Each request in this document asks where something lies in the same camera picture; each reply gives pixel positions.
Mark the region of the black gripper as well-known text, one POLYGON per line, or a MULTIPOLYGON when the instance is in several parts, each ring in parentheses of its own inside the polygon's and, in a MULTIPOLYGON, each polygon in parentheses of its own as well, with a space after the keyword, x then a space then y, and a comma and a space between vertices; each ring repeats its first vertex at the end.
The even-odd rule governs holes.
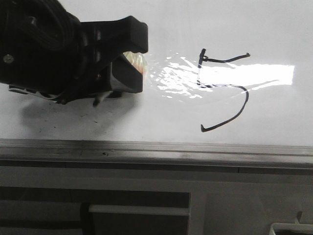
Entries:
POLYGON ((81 22, 57 0, 0 3, 0 81, 59 104, 112 96, 109 22, 81 22))

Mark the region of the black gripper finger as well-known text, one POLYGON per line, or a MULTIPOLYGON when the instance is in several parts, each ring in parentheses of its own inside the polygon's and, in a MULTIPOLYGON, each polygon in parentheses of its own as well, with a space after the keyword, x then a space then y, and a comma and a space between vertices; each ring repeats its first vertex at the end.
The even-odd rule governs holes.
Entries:
POLYGON ((137 94, 143 90, 143 75, 124 55, 110 63, 108 77, 111 91, 137 94))
POLYGON ((117 21, 83 22, 81 27, 95 63, 107 64, 128 51, 146 53, 149 50, 148 26, 133 16, 117 21))

